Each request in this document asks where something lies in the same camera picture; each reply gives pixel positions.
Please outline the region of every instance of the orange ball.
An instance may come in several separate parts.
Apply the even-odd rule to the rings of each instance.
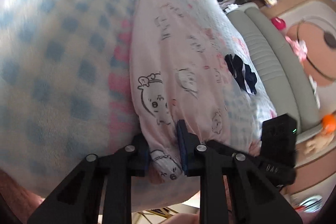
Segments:
[[[332,133],[336,130],[336,118],[334,115],[325,115],[322,119],[323,130],[326,133]]]

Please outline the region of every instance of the metal screw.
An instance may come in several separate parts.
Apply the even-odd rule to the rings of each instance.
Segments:
[[[244,161],[246,159],[246,157],[243,154],[237,154],[236,159],[239,160],[239,161]]]
[[[206,147],[204,144],[200,144],[200,145],[198,145],[198,146],[196,147],[196,149],[197,149],[198,151],[203,152],[203,151],[207,150],[207,147]]]
[[[97,157],[97,155],[95,155],[95,154],[90,154],[90,155],[87,155],[87,156],[86,156],[86,160],[87,160],[88,162],[95,161],[97,158],[98,158],[98,157]]]
[[[135,147],[133,145],[127,145],[125,146],[126,152],[133,152],[135,150]]]

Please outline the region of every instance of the black garment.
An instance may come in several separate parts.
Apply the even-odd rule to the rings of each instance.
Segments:
[[[250,66],[244,64],[238,55],[232,58],[232,54],[228,54],[224,59],[239,87],[250,94],[256,94],[255,84],[257,83],[257,76],[251,71]]]

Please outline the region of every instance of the pink cloth with cartoon print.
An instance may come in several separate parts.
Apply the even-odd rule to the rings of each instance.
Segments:
[[[161,181],[182,174],[178,120],[184,119],[201,142],[230,141],[222,89],[231,74],[223,58],[217,58],[211,36],[171,0],[137,2],[130,52],[132,100]]]

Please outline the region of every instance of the gray cushion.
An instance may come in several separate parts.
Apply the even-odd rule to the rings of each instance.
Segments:
[[[313,90],[292,49],[257,8],[227,15],[244,37],[251,60],[279,115],[288,113],[298,121],[298,133],[320,122]]]

